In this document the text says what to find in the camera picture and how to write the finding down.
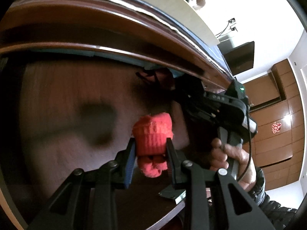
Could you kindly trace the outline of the dark jacket forearm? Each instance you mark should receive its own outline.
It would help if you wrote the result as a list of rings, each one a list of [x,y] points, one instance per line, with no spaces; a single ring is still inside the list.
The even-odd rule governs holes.
[[[248,192],[277,230],[283,230],[295,216],[297,209],[282,207],[279,202],[271,200],[265,192],[265,176],[261,168],[256,167],[256,183]]]

